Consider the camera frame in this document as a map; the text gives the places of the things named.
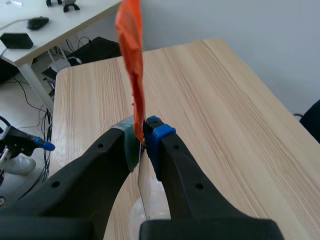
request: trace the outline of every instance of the screw hole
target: screw hole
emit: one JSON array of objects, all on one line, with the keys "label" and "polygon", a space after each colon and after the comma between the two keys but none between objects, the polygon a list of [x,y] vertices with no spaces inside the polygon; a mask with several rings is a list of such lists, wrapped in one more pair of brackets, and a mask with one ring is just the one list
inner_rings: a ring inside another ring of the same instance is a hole
[{"label": "screw hole", "polygon": [[54,181],[52,184],[51,184],[51,187],[52,188],[57,188],[57,187],[59,187],[60,186],[60,182],[59,181]]},{"label": "screw hole", "polygon": [[201,183],[197,183],[197,184],[195,185],[195,188],[196,188],[196,189],[199,189],[199,190],[202,190],[202,189],[204,189],[204,186],[203,186]]}]

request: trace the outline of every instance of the wooden table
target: wooden table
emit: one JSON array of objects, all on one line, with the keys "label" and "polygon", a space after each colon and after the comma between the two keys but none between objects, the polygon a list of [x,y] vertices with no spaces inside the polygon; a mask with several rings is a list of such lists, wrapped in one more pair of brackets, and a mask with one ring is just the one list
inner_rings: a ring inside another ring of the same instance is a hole
[{"label": "wooden table", "polygon": [[[175,127],[212,183],[244,213],[271,218],[285,239],[320,236],[320,145],[221,40],[148,51],[146,116]],[[51,174],[132,114],[123,59],[62,70],[57,77]],[[137,171],[113,206],[105,239],[128,239]]]}]

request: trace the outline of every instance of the black cable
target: black cable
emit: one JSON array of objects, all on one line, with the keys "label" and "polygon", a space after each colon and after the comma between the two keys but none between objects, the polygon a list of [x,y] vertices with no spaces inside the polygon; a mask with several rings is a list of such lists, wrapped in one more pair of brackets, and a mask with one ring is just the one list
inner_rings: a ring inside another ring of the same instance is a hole
[{"label": "black cable", "polygon": [[8,50],[8,48],[5,48],[2,53],[0,54],[0,59],[3,57],[3,55],[5,54],[5,52]]},{"label": "black cable", "polygon": [[[18,81],[19,83],[21,84],[27,84],[27,85],[30,85],[29,83],[27,82],[24,82],[24,81]],[[0,85],[5,85],[5,84],[17,84],[18,82],[15,82],[15,81],[11,81],[11,82],[4,82],[4,83],[0,83]]]},{"label": "black cable", "polygon": [[78,48],[77,48],[77,49],[80,48],[81,39],[88,39],[88,43],[89,43],[89,44],[91,43],[90,38],[88,38],[88,37],[86,37],[86,36],[82,36],[82,37],[80,37],[80,39],[79,39],[79,41],[78,41]]},{"label": "black cable", "polygon": [[37,110],[40,110],[40,111],[45,112],[44,110],[42,110],[42,109],[40,109],[40,108],[37,108],[37,107],[31,105],[31,104],[28,102],[27,94],[26,94],[26,91],[25,91],[24,87],[22,86],[22,84],[21,84],[15,77],[13,77],[13,79],[14,79],[14,80],[20,85],[20,87],[22,88],[22,91],[23,91],[23,93],[24,93],[24,97],[25,97],[26,103],[27,103],[30,107],[34,108],[34,109],[37,109]]},{"label": "black cable", "polygon": [[7,119],[5,119],[3,116],[0,116],[0,120],[1,120],[2,122],[4,122],[4,123],[5,123],[5,125],[7,125],[8,127],[10,127],[10,126],[11,126],[10,122],[8,122],[8,120],[7,120]]},{"label": "black cable", "polygon": [[66,44],[68,45],[68,47],[69,47],[69,49],[71,50],[71,52],[73,52],[73,53],[74,53],[74,52],[75,52],[75,50],[74,50],[73,48],[71,49],[71,47],[69,46],[68,39],[66,39],[66,40],[65,40],[65,42],[66,42]]}]

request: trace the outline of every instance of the floor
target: floor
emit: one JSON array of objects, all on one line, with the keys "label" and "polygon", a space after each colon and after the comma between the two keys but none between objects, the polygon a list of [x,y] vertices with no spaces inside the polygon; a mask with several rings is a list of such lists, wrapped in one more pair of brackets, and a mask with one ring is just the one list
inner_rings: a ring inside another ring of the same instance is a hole
[{"label": "floor", "polygon": [[[32,69],[39,79],[43,79],[42,71],[48,68],[51,60],[48,54],[43,54],[37,58],[37,62],[32,64]],[[15,78],[21,82],[27,82],[21,73]],[[34,93],[30,85],[22,83],[29,103],[37,108],[43,105],[38,96]],[[43,81],[44,88],[50,92],[50,86]],[[12,78],[4,83],[0,83],[0,116],[6,118],[12,126],[28,134],[42,137],[41,132],[37,132],[38,110],[29,106],[21,86]],[[0,186],[0,196],[5,198],[5,206],[19,199],[35,183],[44,168],[43,149],[36,149],[32,155],[36,161],[34,171],[26,176],[6,174],[4,182]]]}]

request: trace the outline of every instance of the black device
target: black device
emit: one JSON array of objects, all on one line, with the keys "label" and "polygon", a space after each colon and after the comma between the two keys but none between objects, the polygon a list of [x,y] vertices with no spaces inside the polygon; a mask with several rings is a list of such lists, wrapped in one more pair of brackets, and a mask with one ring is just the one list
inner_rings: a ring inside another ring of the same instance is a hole
[{"label": "black device", "polygon": [[48,17],[37,16],[28,20],[26,24],[26,28],[29,30],[36,31],[43,28],[48,22],[49,22]]},{"label": "black device", "polygon": [[30,49],[34,45],[27,33],[4,33],[0,37],[7,49]]},{"label": "black device", "polygon": [[[145,147],[163,184],[171,220],[145,221],[140,240],[284,239],[274,221],[250,217],[232,206],[175,130],[167,130],[160,118],[143,124]],[[37,191],[0,209],[1,240],[102,240],[117,194],[133,171],[126,158],[132,149],[129,136],[133,133],[109,129]]]},{"label": "black device", "polygon": [[[47,5],[48,7],[51,7],[51,6],[52,6],[51,0],[46,0],[45,3],[46,3],[46,5]],[[62,0],[57,0],[57,3],[58,3],[59,5],[62,5]]]},{"label": "black device", "polygon": [[78,7],[78,5],[75,4],[75,2],[76,2],[76,0],[64,0],[63,12],[64,13],[69,12],[70,7],[73,7],[74,10],[79,11],[80,8]]}]

